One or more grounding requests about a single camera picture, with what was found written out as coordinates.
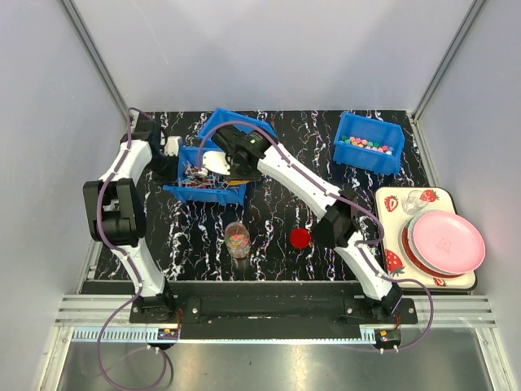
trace wire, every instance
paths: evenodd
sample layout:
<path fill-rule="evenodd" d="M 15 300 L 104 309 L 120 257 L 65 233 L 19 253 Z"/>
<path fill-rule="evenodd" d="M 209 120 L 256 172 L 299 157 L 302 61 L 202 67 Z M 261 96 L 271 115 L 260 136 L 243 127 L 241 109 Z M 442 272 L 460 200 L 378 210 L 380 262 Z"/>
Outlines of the wire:
<path fill-rule="evenodd" d="M 286 163 L 290 164 L 290 159 L 284 155 L 284 153 L 282 152 L 282 150 L 280 149 L 280 147 L 277 145 L 277 143 L 272 139 L 272 136 L 270 134 L 268 134 L 268 132 L 266 132 L 265 130 L 263 130 L 261 127 L 259 126 L 256 126 L 256 125 L 253 125 L 253 124 L 250 124 L 249 122 L 245 122 L 245 121 L 227 121 L 227 122 L 222 122 L 220 123 L 219 125 L 216 125 L 214 126 L 212 129 L 210 129 L 208 131 L 208 133 L 206 133 L 206 135 L 204 136 L 203 140 L 201 141 L 201 144 L 199 145 L 199 150 L 198 150 L 198 153 L 197 153 L 197 164 L 198 164 L 198 168 L 200 169 L 201 168 L 201 165 L 202 165 L 202 162 L 203 162 L 203 146 L 204 144 L 206 143 L 206 141 L 212 137 L 212 135 L 218 131 L 220 128 L 224 127 L 224 126 L 228 126 L 228 125 L 242 125 L 242 126 L 247 126 L 249 127 L 250 129 L 253 129 L 255 131 L 257 131 L 258 133 L 262 134 L 265 138 L 268 139 L 268 141 L 271 143 L 271 145 L 275 148 L 275 150 L 277 151 L 277 153 L 281 156 L 281 158 L 286 161 Z M 309 182 L 311 182 L 316 188 L 318 188 L 320 191 L 322 191 L 324 194 L 326 194 L 327 196 L 330 196 L 330 197 L 333 197 L 334 199 L 340 201 L 340 202 L 344 202 L 345 204 L 357 209 L 358 211 L 364 213 L 367 217 L 369 217 L 371 220 L 374 221 L 374 223 L 376 224 L 376 226 L 378 227 L 378 231 L 379 231 L 379 236 L 378 238 L 376 239 L 369 239 L 369 240 L 359 240 L 355 243 L 355 245 L 357 246 L 358 248 L 358 251 L 360 252 L 360 254 L 362 255 L 362 257 L 364 258 L 364 260 L 366 261 L 367 265 L 369 266 L 369 268 L 371 268 L 371 270 L 378 276 L 380 277 L 381 279 L 385 280 L 385 281 L 388 281 L 390 283 L 415 283 L 417 284 L 421 289 L 423 289 L 425 291 L 425 293 L 427 294 L 427 298 L 429 300 L 429 306 L 430 306 L 430 314 L 429 314 L 429 320 L 427 322 L 427 326 L 425 328 L 425 330 L 423 331 L 422 335 L 415 341 L 411 342 L 410 344 L 406 345 L 406 346 L 403 346 L 400 348 L 400 350 L 407 350 L 407 349 L 410 349 L 412 347 L 414 347 L 415 345 L 417 345 L 420 341 L 422 341 L 425 336 L 427 335 L 427 333 L 429 332 L 429 330 L 431 330 L 431 326 L 432 326 L 432 321 L 434 320 L 434 302 L 432 300 L 432 295 L 431 293 L 429 292 L 429 289 L 425 286 L 425 284 L 423 284 L 422 282 L 416 280 L 416 279 L 393 279 L 391 277 L 389 277 L 388 275 L 385 275 L 385 274 L 382 274 L 381 272 L 379 272 L 376 267 L 374 267 L 373 263 L 370 261 L 370 259 L 367 257 L 366 255 L 366 252 L 364 251 L 362 245 L 368 245 L 368 246 L 378 246 L 382 240 L 383 240 L 383 237 L 385 235 L 385 230 L 383 229 L 383 225 L 381 223 L 381 221 L 374 215 L 372 214 L 371 211 L 369 211 L 368 209 L 365 209 L 364 207 L 360 206 L 359 204 L 355 203 L 355 202 L 352 202 L 351 200 L 348 200 L 346 198 L 343 198 L 342 196 L 338 195 L 338 194 L 333 194 L 333 193 L 330 193 L 330 192 L 327 192 L 327 189 L 322 186 L 320 183 L 318 183 L 317 181 L 314 180 L 314 178 L 310 177 L 305 171 L 303 171 L 300 167 L 296 166 L 296 165 L 291 165 L 291 167 L 297 171 L 299 174 L 301 174 L 304 178 L 306 178 Z M 365 350 L 365 349 L 357 349 L 357 348 L 352 348 L 354 350 L 358 350 L 358 351 L 363 351 L 363 352 L 375 352 L 375 353 L 378 353 L 378 350 Z M 394 351 L 392 350 L 385 350 L 385 351 L 380 351 L 380 353 L 394 353 Z"/>
<path fill-rule="evenodd" d="M 395 330 L 398 330 L 398 328 L 400 327 L 401 325 L 401 315 L 398 314 L 396 316 L 396 326 L 391 330 L 392 332 L 394 332 Z"/>
<path fill-rule="evenodd" d="M 136 279 L 138 280 L 138 291 L 132 296 L 130 299 L 128 299 L 123 305 L 121 305 L 117 310 L 115 310 L 105 321 L 103 326 L 101 327 L 101 330 L 98 335 L 98 339 L 96 340 L 96 350 L 98 354 L 98 367 L 101 372 L 101 376 L 115 389 L 120 389 L 122 391 L 149 391 L 154 389 L 164 378 L 164 375 L 166 373 L 167 363 L 169 360 L 169 357 L 167 354 L 160 349 L 157 349 L 156 352 L 159 352 L 161 356 L 163 357 L 163 370 L 161 371 L 160 377 L 154 382 L 154 384 L 150 385 L 149 387 L 146 387 L 144 389 L 128 389 L 126 387 L 123 387 L 122 385 L 117 384 L 112 378 L 108 375 L 107 370 L 103 367 L 103 361 L 101 359 L 101 340 L 103 338 L 103 333 L 107 329 L 108 324 L 118 315 L 127 305 L 132 304 L 134 301 L 138 299 L 138 297 L 141 296 L 141 293 L 143 291 L 143 283 L 142 283 L 142 277 L 139 274 L 139 270 L 134 264 L 134 261 L 130 257 L 129 253 L 125 251 L 123 248 L 115 246 L 111 241 L 107 238 L 105 235 L 105 231 L 103 230 L 103 197 L 105 196 L 105 191 L 108 188 L 109 183 L 111 180 L 117 175 L 117 172 L 120 170 L 121 166 L 125 162 L 125 159 L 127 155 L 130 153 L 130 148 L 132 147 L 132 126 L 130 123 L 130 112 L 135 111 L 139 112 L 140 114 L 143 114 L 146 118 L 153 121 L 154 119 L 146 114 L 145 112 L 142 112 L 141 110 L 137 108 L 129 108 L 129 115 L 127 116 L 127 144 L 126 149 L 121 154 L 120 159 L 117 161 L 116 166 L 114 167 L 114 171 L 111 172 L 107 179 L 105 179 L 105 182 L 103 182 L 103 185 L 101 186 L 101 189 L 99 190 L 99 196 L 98 196 L 98 202 L 96 204 L 96 227 L 98 228 L 98 234 L 105 246 L 107 246 L 109 249 L 113 251 L 117 251 L 123 255 L 127 259 L 127 262 L 130 265 L 130 268 L 136 275 Z"/>

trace clear plastic cup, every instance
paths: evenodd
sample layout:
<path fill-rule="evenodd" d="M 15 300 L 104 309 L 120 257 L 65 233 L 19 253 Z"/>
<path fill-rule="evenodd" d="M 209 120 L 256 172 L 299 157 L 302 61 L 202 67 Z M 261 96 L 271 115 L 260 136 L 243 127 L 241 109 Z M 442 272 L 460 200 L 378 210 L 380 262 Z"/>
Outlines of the clear plastic cup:
<path fill-rule="evenodd" d="M 413 216 L 429 204 L 429 201 L 422 200 L 422 193 L 420 190 L 412 190 L 409 193 L 407 198 L 401 203 L 404 212 Z"/>
<path fill-rule="evenodd" d="M 225 243 L 228 253 L 235 259 L 243 259 L 250 253 L 250 234 L 244 224 L 232 222 L 225 229 Z"/>

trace white wall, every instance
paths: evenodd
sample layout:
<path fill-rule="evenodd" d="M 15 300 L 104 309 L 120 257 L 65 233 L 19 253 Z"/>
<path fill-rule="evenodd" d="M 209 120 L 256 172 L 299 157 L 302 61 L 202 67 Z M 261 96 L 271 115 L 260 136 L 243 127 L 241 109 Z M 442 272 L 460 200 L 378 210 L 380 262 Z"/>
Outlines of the white wall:
<path fill-rule="evenodd" d="M 440 185 L 481 230 L 478 270 L 521 381 L 521 2 L 488 2 L 420 125 Z"/>
<path fill-rule="evenodd" d="M 128 104 L 414 109 L 471 0 L 75 0 Z"/>
<path fill-rule="evenodd" d="M 34 389 L 90 241 L 81 187 L 124 124 L 55 0 L 0 2 L 0 383 Z"/>

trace black and white marble table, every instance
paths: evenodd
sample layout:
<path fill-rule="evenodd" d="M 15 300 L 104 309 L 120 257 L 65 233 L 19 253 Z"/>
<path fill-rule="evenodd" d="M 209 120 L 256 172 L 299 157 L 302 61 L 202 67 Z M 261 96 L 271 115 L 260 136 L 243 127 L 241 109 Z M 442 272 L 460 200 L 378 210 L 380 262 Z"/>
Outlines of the black and white marble table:
<path fill-rule="evenodd" d="M 351 187 L 359 202 L 374 210 L 374 192 L 382 186 L 423 187 L 422 166 L 409 119 L 405 112 L 355 111 L 362 116 L 401 125 L 405 134 L 401 171 L 394 177 L 332 161 L 333 140 L 341 111 L 242 112 L 267 121 L 280 141 L 300 162 L 338 187 Z M 156 112 L 167 135 L 180 135 L 185 145 L 198 146 L 196 138 L 211 112 Z M 138 184 L 147 213 L 146 240 L 158 267 L 170 280 L 354 280 L 342 259 L 328 248 L 311 245 L 296 250 L 289 243 L 294 228 L 311 229 L 316 218 L 309 208 L 271 178 L 248 185 L 244 208 L 240 205 L 182 204 L 161 190 L 144 174 Z M 252 237 L 246 261 L 230 258 L 223 240 L 225 227 L 241 221 Z M 375 236 L 366 217 L 360 220 L 365 235 Z M 374 255 L 382 262 L 378 249 Z M 94 276 L 97 280 L 128 280 L 116 258 L 102 250 Z"/>

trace blue plastic bin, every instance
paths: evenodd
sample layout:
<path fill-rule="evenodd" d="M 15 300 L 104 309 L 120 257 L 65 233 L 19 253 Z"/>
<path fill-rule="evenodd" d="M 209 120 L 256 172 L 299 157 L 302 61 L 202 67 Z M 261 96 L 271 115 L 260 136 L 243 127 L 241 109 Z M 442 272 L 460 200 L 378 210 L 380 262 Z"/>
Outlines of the blue plastic bin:
<path fill-rule="evenodd" d="M 392 155 L 370 151 L 342 142 L 342 136 L 364 138 L 367 141 L 393 147 Z M 367 169 L 375 174 L 395 174 L 400 172 L 401 150 L 405 137 L 401 126 L 389 122 L 373 120 L 345 112 L 340 118 L 335 136 L 336 163 Z"/>
<path fill-rule="evenodd" d="M 181 147 L 179 149 L 179 166 L 177 167 L 177 177 L 184 178 L 185 167 L 188 162 L 193 166 L 197 165 L 197 147 Z M 203 148 L 203 153 L 208 151 L 219 151 L 217 148 Z M 187 201 L 218 202 L 221 205 L 241 204 L 244 206 L 244 196 L 246 194 L 246 184 L 228 187 L 225 190 L 218 189 L 194 189 L 193 187 L 179 187 L 164 185 L 163 189 L 171 191 L 173 195 L 182 203 Z"/>
<path fill-rule="evenodd" d="M 198 138 L 203 139 L 206 134 L 212 130 L 215 126 L 227 122 L 227 121 L 242 121 L 247 122 L 252 125 L 257 125 L 263 130 L 266 130 L 268 133 L 272 134 L 273 136 L 277 137 L 277 134 L 272 129 L 272 127 L 268 124 L 268 122 L 255 120 L 253 118 L 250 118 L 249 116 L 243 116 L 242 114 L 237 114 L 236 112 L 229 112 L 228 110 L 225 110 L 224 108 L 218 108 L 215 112 L 213 112 L 212 116 L 206 121 L 203 128 L 197 135 Z M 249 134 L 252 132 L 252 128 L 249 126 L 244 125 L 235 125 L 235 127 L 242 132 Z M 218 146 L 212 141 L 212 138 L 210 137 L 206 143 L 204 144 L 205 147 L 210 148 L 217 148 Z"/>

